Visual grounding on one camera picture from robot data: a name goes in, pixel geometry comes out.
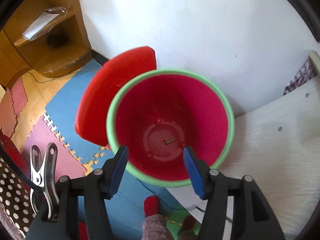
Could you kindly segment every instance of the bucket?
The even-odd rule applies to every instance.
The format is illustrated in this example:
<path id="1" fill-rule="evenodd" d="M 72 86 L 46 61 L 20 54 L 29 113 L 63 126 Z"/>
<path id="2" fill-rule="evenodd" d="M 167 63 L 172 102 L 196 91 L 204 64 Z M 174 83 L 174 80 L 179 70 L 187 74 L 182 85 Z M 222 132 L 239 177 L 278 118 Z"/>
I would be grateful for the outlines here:
<path id="1" fill-rule="evenodd" d="M 234 137 L 234 116 L 221 90 L 185 70 L 153 70 L 125 84 L 107 115 L 113 153 L 129 148 L 126 170 L 160 187 L 183 187 L 190 179 L 182 151 L 192 146 L 198 158 L 218 168 Z"/>

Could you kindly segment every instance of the person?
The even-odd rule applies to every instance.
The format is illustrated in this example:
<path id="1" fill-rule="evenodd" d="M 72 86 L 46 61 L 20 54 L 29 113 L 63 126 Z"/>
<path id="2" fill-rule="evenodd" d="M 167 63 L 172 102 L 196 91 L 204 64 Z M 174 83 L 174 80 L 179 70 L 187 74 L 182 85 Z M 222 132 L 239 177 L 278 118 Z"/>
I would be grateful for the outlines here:
<path id="1" fill-rule="evenodd" d="M 159 212 L 159 199 L 157 196 L 147 197 L 144 201 L 144 213 L 146 219 L 142 223 L 142 240 L 173 240 L 173 236 L 167 229 L 167 221 Z M 178 240 L 195 240 L 196 235 L 193 226 L 194 217 L 186 217 L 179 230 Z"/>

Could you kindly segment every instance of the green rim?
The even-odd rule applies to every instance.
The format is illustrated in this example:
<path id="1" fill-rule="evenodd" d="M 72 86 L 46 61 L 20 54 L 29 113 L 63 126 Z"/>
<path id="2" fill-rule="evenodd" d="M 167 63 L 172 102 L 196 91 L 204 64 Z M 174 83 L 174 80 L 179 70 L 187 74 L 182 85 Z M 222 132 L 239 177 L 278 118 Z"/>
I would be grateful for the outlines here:
<path id="1" fill-rule="evenodd" d="M 113 153 L 116 153 L 119 149 L 119 142 L 117 140 L 116 136 L 116 128 L 115 128 L 115 119 L 116 119 L 116 112 L 118 110 L 118 106 L 124 97 L 124 95 L 137 83 L 140 81 L 157 76 L 160 74 L 179 74 L 179 75 L 184 75 L 188 77 L 195 78 L 202 83 L 206 84 L 208 87 L 210 87 L 220 98 L 220 100 L 223 103 L 223 106 L 227 112 L 227 117 L 228 117 L 228 136 L 227 136 L 227 141 L 226 144 L 219 156 L 219 158 L 214 162 L 214 164 L 211 166 L 212 169 L 217 169 L 220 167 L 222 162 L 225 160 L 225 158 L 228 155 L 228 152 L 230 150 L 234 133 L 235 133 L 235 119 L 233 115 L 233 111 L 231 108 L 231 105 L 227 99 L 227 97 L 223 94 L 223 92 L 217 87 L 216 84 L 212 83 L 209 79 L 196 74 L 191 71 L 187 70 L 180 70 L 180 69 L 160 69 L 160 70 L 152 70 L 146 73 L 143 73 L 134 79 L 130 80 L 127 82 L 115 95 L 113 98 L 109 110 L 108 110 L 108 115 L 107 115 L 107 120 L 106 120 L 106 128 L 107 128 L 107 136 L 108 136 L 108 141 L 109 145 L 112 149 Z M 149 175 L 144 174 L 140 170 L 138 170 L 134 165 L 132 165 L 130 162 L 128 162 L 126 170 L 130 172 L 133 176 L 137 177 L 140 180 L 143 180 L 146 183 L 159 186 L 159 187 L 184 187 L 188 186 L 191 184 L 190 179 L 185 179 L 185 180 L 180 180 L 180 181 L 167 181 L 167 180 L 160 180 L 153 178 Z"/>

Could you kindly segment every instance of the pink pants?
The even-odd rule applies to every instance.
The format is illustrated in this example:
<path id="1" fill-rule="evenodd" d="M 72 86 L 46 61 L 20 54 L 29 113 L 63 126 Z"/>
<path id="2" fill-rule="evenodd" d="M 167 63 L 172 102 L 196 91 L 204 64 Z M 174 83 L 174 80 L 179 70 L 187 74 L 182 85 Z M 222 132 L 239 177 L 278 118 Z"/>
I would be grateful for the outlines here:
<path id="1" fill-rule="evenodd" d="M 173 240 L 170 231 L 166 227 L 167 221 L 162 215 L 149 216 L 142 223 L 142 240 Z M 196 240 L 197 236 L 192 229 L 179 234 L 178 240 Z"/>

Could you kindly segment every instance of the pink foam mat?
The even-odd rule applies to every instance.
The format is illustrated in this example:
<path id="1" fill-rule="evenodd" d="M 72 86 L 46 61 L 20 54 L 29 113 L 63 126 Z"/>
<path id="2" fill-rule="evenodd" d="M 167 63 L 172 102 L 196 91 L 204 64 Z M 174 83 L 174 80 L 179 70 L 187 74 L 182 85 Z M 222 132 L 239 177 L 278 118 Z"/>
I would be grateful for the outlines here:
<path id="1" fill-rule="evenodd" d="M 14 113 L 12 97 L 9 90 L 6 91 L 0 103 L 0 125 L 2 127 L 2 133 L 8 137 L 11 137 L 17 125 L 17 118 Z"/>
<path id="2" fill-rule="evenodd" d="M 11 95 L 14 113 L 16 116 L 19 116 L 20 112 L 28 101 L 21 78 L 19 78 L 11 88 Z"/>
<path id="3" fill-rule="evenodd" d="M 69 153 L 69 149 L 63 146 L 63 142 L 56 138 L 55 132 L 51 132 L 47 122 L 40 117 L 34 126 L 29 138 L 27 139 L 22 150 L 22 157 L 30 165 L 30 149 L 33 145 L 37 145 L 41 151 L 43 158 L 48 143 L 53 142 L 58 147 L 58 157 L 55 171 L 55 180 L 61 176 L 68 175 L 71 179 L 82 177 L 86 169 Z"/>

